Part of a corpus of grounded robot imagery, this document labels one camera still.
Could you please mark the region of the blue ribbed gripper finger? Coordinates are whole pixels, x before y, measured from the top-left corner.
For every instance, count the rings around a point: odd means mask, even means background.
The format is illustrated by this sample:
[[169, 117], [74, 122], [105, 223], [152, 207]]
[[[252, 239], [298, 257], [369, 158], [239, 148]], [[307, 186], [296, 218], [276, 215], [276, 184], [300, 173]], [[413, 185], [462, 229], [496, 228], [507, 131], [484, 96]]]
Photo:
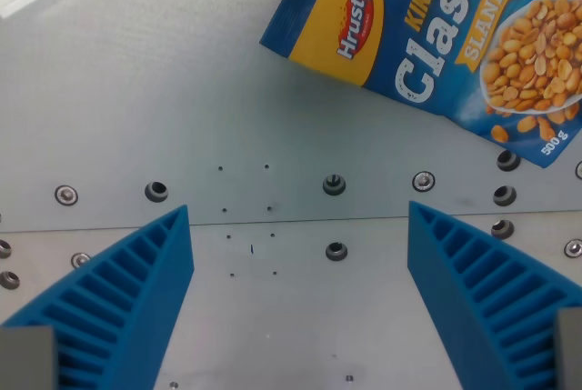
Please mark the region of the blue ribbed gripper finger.
[[3, 325], [55, 331], [62, 389], [151, 389], [193, 273], [182, 205], [92, 257]]
[[557, 313], [581, 287], [427, 205], [408, 214], [407, 268], [465, 389], [555, 389]]

